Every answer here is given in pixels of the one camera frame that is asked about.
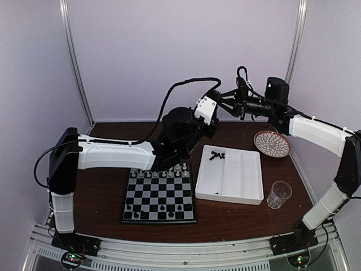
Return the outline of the white plastic compartment tray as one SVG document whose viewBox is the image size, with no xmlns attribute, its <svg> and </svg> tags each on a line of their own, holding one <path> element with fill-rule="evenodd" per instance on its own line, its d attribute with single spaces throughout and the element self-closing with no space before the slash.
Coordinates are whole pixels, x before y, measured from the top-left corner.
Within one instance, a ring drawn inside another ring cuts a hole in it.
<svg viewBox="0 0 361 271">
<path fill-rule="evenodd" d="M 211 151 L 225 159 L 212 161 Z M 205 145 L 196 181 L 195 197 L 218 202 L 260 205 L 264 200 L 262 167 L 257 151 Z"/>
</svg>

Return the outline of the black white chess board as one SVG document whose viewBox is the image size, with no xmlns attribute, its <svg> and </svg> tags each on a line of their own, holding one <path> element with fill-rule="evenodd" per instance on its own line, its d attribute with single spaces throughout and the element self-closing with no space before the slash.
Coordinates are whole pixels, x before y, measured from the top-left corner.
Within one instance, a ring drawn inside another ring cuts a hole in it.
<svg viewBox="0 0 361 271">
<path fill-rule="evenodd" d="M 191 204 L 192 209 L 185 211 L 184 206 Z M 127 210 L 126 205 L 132 205 L 132 210 Z M 157 205 L 157 211 L 152 212 L 152 205 Z M 141 211 L 147 212 L 147 218 L 140 217 Z M 174 217 L 169 218 L 169 211 L 174 212 Z M 138 212 L 139 218 L 135 219 L 133 213 Z M 176 213 L 182 212 L 183 218 L 177 219 Z M 124 207 L 120 215 L 122 224 L 195 224 L 196 202 L 192 179 L 192 166 L 189 177 L 180 178 L 130 178 L 125 189 Z"/>
</svg>

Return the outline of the black chess pawn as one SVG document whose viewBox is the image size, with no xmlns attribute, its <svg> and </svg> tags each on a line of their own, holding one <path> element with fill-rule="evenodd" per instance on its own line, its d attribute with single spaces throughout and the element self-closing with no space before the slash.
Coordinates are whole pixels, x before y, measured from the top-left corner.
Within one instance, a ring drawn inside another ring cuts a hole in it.
<svg viewBox="0 0 361 271">
<path fill-rule="evenodd" d="M 185 211 L 190 211 L 191 209 L 192 209 L 192 205 L 189 203 L 184 206 Z"/>
</svg>

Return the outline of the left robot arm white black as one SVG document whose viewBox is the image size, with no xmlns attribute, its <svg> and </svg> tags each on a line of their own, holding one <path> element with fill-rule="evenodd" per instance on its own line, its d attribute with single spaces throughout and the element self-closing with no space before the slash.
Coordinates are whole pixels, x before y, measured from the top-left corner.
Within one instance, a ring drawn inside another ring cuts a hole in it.
<svg viewBox="0 0 361 271">
<path fill-rule="evenodd" d="M 162 118 L 162 131 L 156 140 L 121 141 L 79 134 L 67 128 L 49 154 L 49 176 L 46 188 L 55 216 L 59 241 L 70 251 L 81 246 L 75 234 L 73 197 L 77 172 L 90 168 L 136 168 L 166 171 L 191 152 L 203 137 L 213 138 L 218 128 L 217 106 L 210 109 L 186 107 L 172 109 Z"/>
</svg>

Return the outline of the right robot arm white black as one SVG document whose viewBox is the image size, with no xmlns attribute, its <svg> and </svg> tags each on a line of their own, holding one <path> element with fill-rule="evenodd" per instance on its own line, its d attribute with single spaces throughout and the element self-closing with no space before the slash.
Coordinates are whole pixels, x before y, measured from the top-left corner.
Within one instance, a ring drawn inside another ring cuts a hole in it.
<svg viewBox="0 0 361 271">
<path fill-rule="evenodd" d="M 289 237 L 294 249 L 301 249 L 311 239 L 311 231 L 335 215 L 360 187 L 360 131 L 354 132 L 327 123 L 288 104 L 289 85 L 269 77 L 263 95 L 253 90 L 241 76 L 236 88 L 220 94 L 216 101 L 230 115 L 243 119 L 246 114 L 263 116 L 280 134 L 301 139 L 338 158 L 340 163 L 331 187 L 296 224 Z"/>
</svg>

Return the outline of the black chess pieces pile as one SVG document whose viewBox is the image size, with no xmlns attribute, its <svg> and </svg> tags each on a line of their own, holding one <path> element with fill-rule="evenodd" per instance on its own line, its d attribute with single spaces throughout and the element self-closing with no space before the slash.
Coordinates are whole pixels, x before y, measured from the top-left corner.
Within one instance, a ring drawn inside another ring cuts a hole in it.
<svg viewBox="0 0 361 271">
<path fill-rule="evenodd" d="M 211 157 L 209 158 L 210 161 L 219 158 L 219 159 L 225 159 L 226 154 L 224 152 L 216 152 L 211 151 Z"/>
</svg>

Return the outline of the white chess pieces row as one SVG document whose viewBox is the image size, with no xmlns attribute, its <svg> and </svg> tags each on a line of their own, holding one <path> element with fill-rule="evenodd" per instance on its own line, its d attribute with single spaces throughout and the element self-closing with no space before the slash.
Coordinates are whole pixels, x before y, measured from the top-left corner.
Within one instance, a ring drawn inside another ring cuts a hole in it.
<svg viewBox="0 0 361 271">
<path fill-rule="evenodd" d="M 130 178 L 180 178 L 189 177 L 191 164 L 177 164 L 166 171 L 142 171 L 140 169 L 131 168 Z"/>
</svg>

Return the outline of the patterned ceramic plate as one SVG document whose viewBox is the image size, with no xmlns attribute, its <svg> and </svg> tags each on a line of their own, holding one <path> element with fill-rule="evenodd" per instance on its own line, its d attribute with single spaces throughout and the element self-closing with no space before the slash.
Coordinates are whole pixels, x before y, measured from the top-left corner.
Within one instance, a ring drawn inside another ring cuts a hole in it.
<svg viewBox="0 0 361 271">
<path fill-rule="evenodd" d="M 269 130 L 260 131 L 254 136 L 253 141 L 261 153 L 272 158 L 284 158 L 291 151 L 288 140 L 277 132 Z"/>
</svg>

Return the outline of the clear drinking glass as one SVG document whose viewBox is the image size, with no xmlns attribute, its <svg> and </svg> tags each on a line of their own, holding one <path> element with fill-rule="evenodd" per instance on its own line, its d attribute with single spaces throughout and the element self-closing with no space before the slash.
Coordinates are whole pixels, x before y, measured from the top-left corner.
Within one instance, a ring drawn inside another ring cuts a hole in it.
<svg viewBox="0 0 361 271">
<path fill-rule="evenodd" d="M 271 209 L 279 209 L 291 196 L 290 185 L 284 181 L 276 181 L 271 186 L 266 202 Z"/>
</svg>

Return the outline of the right aluminium frame post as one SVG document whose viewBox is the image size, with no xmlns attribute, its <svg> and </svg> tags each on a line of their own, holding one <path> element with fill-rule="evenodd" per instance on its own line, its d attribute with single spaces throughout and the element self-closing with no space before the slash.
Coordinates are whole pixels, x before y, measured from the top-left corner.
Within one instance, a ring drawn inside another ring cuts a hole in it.
<svg viewBox="0 0 361 271">
<path fill-rule="evenodd" d="M 307 0 L 298 1 L 298 10 L 294 28 L 293 42 L 289 56 L 285 81 L 290 85 L 296 70 L 297 58 L 300 52 L 307 16 Z"/>
</svg>

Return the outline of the aluminium frame post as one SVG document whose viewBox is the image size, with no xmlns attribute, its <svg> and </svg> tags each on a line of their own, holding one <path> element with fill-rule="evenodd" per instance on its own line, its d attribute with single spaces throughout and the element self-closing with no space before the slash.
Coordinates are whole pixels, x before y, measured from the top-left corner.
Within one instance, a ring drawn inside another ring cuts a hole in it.
<svg viewBox="0 0 361 271">
<path fill-rule="evenodd" d="M 81 77 L 80 66 L 79 66 L 79 63 L 77 60 L 76 48 L 74 45 L 74 40 L 73 40 L 73 35 L 72 35 L 71 20 L 70 20 L 70 16 L 69 16 L 68 1 L 59 0 L 59 8 L 60 8 L 60 16 L 62 19 L 63 28 L 64 28 L 64 32 L 65 32 L 65 38 L 67 40 L 67 47 L 68 47 L 68 52 L 69 52 L 70 61 L 71 61 L 71 69 L 73 72 L 76 88 L 77 88 L 78 94 L 80 96 L 80 101 L 82 104 L 82 108 L 85 112 L 87 122 L 89 123 L 90 126 L 93 126 L 95 124 L 95 121 L 94 121 L 93 115 L 91 113 L 89 102 L 87 100 L 87 96 L 85 93 L 85 89 L 84 89 L 84 85 L 83 85 L 83 81 L 82 81 L 82 77 Z"/>
<path fill-rule="evenodd" d="M 307 16 L 307 0 L 298 1 L 298 10 L 294 28 L 293 42 L 289 56 L 285 81 L 290 85 L 296 70 L 297 58 L 300 52 Z"/>
</svg>

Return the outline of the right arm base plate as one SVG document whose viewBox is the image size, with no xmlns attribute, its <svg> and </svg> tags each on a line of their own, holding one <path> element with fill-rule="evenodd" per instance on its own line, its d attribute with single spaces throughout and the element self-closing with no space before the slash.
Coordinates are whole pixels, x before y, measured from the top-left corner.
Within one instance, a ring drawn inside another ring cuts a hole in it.
<svg viewBox="0 0 361 271">
<path fill-rule="evenodd" d="M 274 256 L 285 253 L 291 253 L 318 244 L 317 237 L 310 237 L 305 241 L 296 240 L 295 234 L 275 235 L 270 239 L 270 246 Z"/>
</svg>

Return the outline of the front aluminium rail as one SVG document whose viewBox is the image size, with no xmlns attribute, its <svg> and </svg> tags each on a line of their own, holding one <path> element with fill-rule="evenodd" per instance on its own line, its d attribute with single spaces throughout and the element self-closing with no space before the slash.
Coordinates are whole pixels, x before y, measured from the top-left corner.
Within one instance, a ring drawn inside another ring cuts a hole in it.
<svg viewBox="0 0 361 271">
<path fill-rule="evenodd" d="M 98 254 L 77 270 L 295 270 L 291 260 L 311 256 L 307 270 L 349 270 L 333 223 L 316 231 L 318 244 L 275 255 L 270 237 L 206 243 L 149 243 L 101 238 Z"/>
</svg>

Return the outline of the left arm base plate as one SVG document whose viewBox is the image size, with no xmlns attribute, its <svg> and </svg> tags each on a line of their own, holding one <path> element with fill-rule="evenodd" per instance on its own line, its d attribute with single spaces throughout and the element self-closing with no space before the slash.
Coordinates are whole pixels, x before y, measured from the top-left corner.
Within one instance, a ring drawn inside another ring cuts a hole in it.
<svg viewBox="0 0 361 271">
<path fill-rule="evenodd" d="M 79 255 L 97 256 L 100 249 L 100 239 L 78 234 L 66 237 L 61 235 L 60 238 L 54 237 L 51 245 Z"/>
</svg>

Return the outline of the left aluminium frame post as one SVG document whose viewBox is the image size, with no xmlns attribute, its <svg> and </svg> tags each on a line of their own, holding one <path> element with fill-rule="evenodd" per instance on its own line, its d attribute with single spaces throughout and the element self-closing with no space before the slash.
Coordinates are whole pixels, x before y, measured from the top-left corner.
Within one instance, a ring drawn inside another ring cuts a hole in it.
<svg viewBox="0 0 361 271">
<path fill-rule="evenodd" d="M 84 85 L 83 85 L 83 81 L 82 81 L 82 77 L 81 77 L 80 66 L 79 66 L 79 63 L 77 60 L 76 48 L 74 45 L 74 40 L 73 40 L 73 35 L 72 35 L 71 20 L 70 20 L 70 16 L 69 16 L 68 1 L 59 0 L 59 8 L 60 8 L 60 16 L 62 19 L 63 28 L 64 28 L 64 32 L 65 32 L 65 38 L 67 40 L 67 47 L 68 47 L 68 52 L 69 52 L 70 61 L 71 61 L 71 69 L 73 72 L 76 88 L 77 88 L 78 94 L 80 96 L 80 101 L 82 104 L 82 108 L 85 112 L 87 122 L 89 123 L 90 126 L 93 126 L 95 124 L 95 121 L 94 121 L 93 115 L 91 113 L 89 102 L 87 100 L 87 96 L 85 93 L 85 89 L 84 89 Z"/>
</svg>

